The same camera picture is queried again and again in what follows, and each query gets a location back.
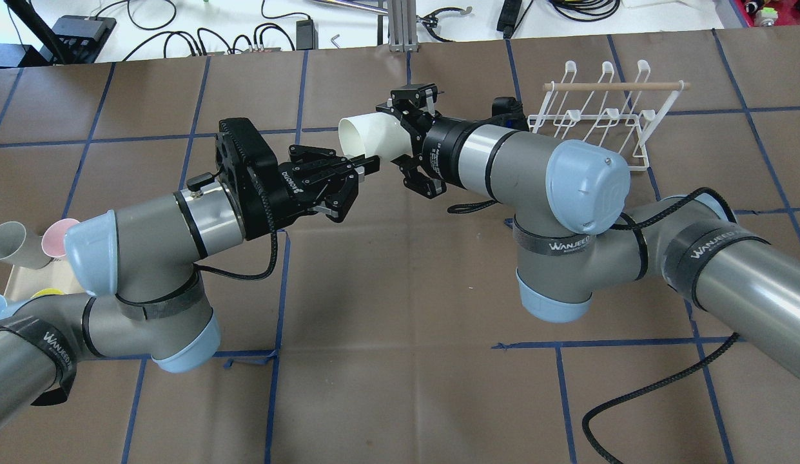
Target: white cup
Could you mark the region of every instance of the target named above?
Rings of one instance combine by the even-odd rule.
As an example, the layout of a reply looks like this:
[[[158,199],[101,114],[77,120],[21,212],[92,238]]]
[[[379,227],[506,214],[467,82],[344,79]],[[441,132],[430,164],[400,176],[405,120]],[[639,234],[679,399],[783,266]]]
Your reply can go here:
[[[41,251],[41,235],[15,220],[0,224],[0,262],[40,269],[50,261]]]

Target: wooden dowel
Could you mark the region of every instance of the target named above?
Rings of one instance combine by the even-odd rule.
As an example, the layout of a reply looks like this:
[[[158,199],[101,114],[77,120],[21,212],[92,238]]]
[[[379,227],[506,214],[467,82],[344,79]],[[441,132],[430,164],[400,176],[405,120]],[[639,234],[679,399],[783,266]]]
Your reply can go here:
[[[584,91],[602,92],[607,90],[632,91],[632,90],[688,90],[692,85],[689,82],[603,82],[603,83],[545,83],[543,91]]]

